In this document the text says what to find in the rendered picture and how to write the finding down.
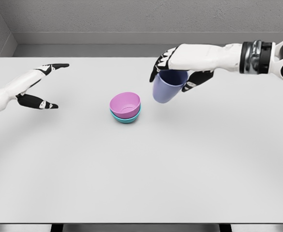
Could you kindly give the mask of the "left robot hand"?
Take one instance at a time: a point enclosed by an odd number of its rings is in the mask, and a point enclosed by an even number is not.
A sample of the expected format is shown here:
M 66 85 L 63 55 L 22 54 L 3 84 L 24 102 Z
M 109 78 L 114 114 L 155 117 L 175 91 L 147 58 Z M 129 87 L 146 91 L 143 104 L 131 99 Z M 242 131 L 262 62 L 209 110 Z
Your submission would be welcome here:
M 70 65 L 68 63 L 42 65 L 13 79 L 10 83 L 6 85 L 4 89 L 10 97 L 16 97 L 17 102 L 21 106 L 40 110 L 58 109 L 58 105 L 50 103 L 36 96 L 26 94 L 26 92 L 29 88 L 39 83 L 44 77 L 49 75 L 51 72 L 60 68 L 67 68 L 69 66 Z

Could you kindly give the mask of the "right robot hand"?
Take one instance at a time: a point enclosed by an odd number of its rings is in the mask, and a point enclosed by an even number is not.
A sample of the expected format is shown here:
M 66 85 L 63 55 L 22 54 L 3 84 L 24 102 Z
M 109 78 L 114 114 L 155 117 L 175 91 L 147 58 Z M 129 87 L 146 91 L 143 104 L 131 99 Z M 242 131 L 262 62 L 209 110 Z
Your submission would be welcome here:
M 160 71 L 193 71 L 182 92 L 186 92 L 213 77 L 223 48 L 208 44 L 181 44 L 162 53 L 156 60 L 150 75 L 153 82 Z

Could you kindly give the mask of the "lavender blue cup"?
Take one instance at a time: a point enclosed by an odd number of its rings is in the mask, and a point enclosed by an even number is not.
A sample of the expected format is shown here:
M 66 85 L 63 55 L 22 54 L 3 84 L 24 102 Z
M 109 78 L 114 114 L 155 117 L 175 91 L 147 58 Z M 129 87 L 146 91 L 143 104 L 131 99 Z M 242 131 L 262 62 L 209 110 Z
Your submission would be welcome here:
M 160 71 L 153 82 L 153 98 L 159 103 L 166 103 L 170 101 L 184 87 L 187 79 L 187 71 Z

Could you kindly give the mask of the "pink bowl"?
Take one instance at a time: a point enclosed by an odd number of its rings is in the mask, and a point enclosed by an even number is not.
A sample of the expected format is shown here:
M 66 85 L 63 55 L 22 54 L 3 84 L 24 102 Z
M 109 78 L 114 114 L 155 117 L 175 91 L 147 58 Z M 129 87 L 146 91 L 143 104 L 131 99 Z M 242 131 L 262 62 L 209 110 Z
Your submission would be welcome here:
M 123 92 L 111 99 L 109 108 L 115 116 L 129 119 L 139 112 L 140 105 L 141 100 L 139 95 L 133 92 Z

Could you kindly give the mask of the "teal bowl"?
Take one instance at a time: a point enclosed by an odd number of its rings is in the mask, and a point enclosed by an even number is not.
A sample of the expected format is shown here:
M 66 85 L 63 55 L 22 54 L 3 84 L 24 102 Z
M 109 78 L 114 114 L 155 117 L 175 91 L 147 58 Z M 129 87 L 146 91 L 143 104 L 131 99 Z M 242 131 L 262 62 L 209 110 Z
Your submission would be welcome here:
M 113 112 L 112 110 L 110 110 L 110 113 L 111 115 L 113 116 L 113 118 L 120 122 L 120 123 L 123 123 L 123 124 L 129 124 L 129 123 L 133 123 L 134 121 L 137 120 L 137 118 L 139 117 L 139 114 L 141 112 L 141 107 L 139 108 L 138 112 L 136 113 L 135 116 L 131 117 L 131 118 L 127 118 L 127 119 L 124 119 L 124 118 L 120 118 L 120 117 L 117 117 Z

